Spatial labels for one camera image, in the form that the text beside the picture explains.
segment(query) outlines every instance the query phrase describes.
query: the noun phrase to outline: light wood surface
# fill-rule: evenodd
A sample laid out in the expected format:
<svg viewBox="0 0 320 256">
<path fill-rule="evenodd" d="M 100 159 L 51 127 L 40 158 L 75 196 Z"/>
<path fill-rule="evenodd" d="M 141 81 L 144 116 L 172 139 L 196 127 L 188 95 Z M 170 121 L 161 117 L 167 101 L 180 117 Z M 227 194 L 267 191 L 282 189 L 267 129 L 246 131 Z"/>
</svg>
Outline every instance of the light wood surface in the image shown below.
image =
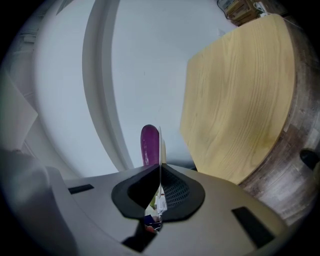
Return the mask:
<svg viewBox="0 0 320 256">
<path fill-rule="evenodd" d="M 242 182 L 275 145 L 290 109 L 295 60 L 279 15 L 251 21 L 188 62 L 180 132 L 197 170 Z"/>
<path fill-rule="evenodd" d="M 299 26 L 292 16 L 285 18 Z M 288 118 L 271 152 L 239 186 L 291 225 L 309 213 L 319 190 L 316 170 L 309 169 L 299 153 L 307 148 L 320 156 L 320 60 L 308 35 L 285 23 L 295 62 L 295 86 Z"/>
</svg>

